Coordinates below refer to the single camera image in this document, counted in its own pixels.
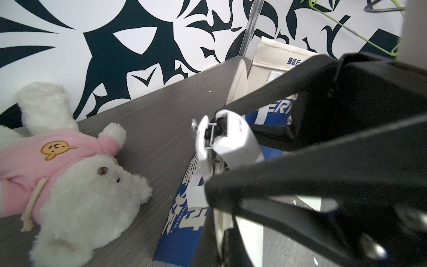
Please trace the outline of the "blue white paper bag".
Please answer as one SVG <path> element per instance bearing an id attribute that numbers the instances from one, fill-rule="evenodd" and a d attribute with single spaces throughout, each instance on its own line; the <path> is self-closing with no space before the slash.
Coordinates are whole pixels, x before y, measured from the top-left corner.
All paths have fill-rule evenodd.
<path id="1" fill-rule="evenodd" d="M 242 118 L 252 125 L 288 126 L 291 125 L 291 105 L 298 98 L 297 95 L 286 97 L 260 110 L 252 111 Z M 197 186 L 203 186 L 200 166 L 197 156 L 191 159 L 182 183 L 177 190 L 162 236 L 155 250 L 153 260 L 163 263 L 188 267 L 199 244 L 202 227 L 205 223 L 209 208 L 202 206 L 188 206 L 187 188 L 191 179 L 195 177 Z"/>
<path id="2" fill-rule="evenodd" d="M 258 90 L 316 54 L 316 52 L 262 37 L 249 70 L 245 61 L 240 60 L 227 103 Z"/>

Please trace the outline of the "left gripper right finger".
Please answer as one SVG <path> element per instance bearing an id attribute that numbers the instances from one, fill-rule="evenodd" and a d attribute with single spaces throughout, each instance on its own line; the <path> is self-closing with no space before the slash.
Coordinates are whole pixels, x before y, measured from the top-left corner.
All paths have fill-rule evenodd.
<path id="1" fill-rule="evenodd" d="M 206 194 L 341 266 L 424 267 L 427 117 L 227 171 Z"/>

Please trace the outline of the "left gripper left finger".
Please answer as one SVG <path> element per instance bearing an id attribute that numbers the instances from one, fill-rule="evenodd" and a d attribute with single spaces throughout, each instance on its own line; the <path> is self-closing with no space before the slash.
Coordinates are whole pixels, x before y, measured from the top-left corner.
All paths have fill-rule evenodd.
<path id="1" fill-rule="evenodd" d="M 250 126 L 242 115 L 297 95 L 290 126 Z M 215 141 L 247 140 L 280 150 L 424 154 L 427 73 L 367 53 L 317 55 L 224 107 Z"/>

